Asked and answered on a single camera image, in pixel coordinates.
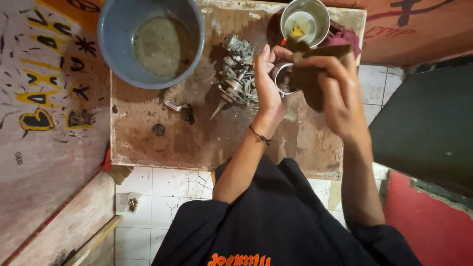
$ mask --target cloth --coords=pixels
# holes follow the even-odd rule
[[[216,179],[225,165],[216,170]],[[232,204],[190,201],[177,211],[152,266],[420,265],[388,225],[347,231],[292,159],[263,156]]]
[[[328,32],[327,37],[321,42],[320,46],[333,46],[333,45],[346,45],[351,44],[353,46],[353,52],[355,58],[361,53],[359,48],[359,38],[356,36],[355,31],[352,29],[343,29],[342,31],[333,34]]]

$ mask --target right hand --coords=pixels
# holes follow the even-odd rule
[[[369,145],[371,148],[353,52],[346,55],[343,63],[332,56],[310,56],[301,59],[299,65],[325,69],[318,74],[324,92],[325,120],[332,132],[343,140],[345,147]]]

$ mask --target graffiti wall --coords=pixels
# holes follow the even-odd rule
[[[0,262],[97,170],[110,137],[95,33],[39,1],[1,9]]]
[[[471,0],[322,0],[366,9],[361,60],[409,66],[473,53]]]

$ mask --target wooden stick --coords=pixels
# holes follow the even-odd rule
[[[102,229],[100,229],[89,241],[77,251],[72,258],[70,258],[64,266],[79,266],[87,256],[92,253],[94,249],[98,247],[105,237],[110,234],[118,223],[123,219],[121,215],[116,215],[108,223],[106,223]]]

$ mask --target red rag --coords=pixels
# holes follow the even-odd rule
[[[333,46],[333,45],[345,45],[351,44],[353,46],[353,52],[355,53],[355,58],[361,53],[359,48],[359,38],[356,36],[355,31],[352,29],[344,29],[333,34],[328,32],[327,37],[322,41],[320,46]]]

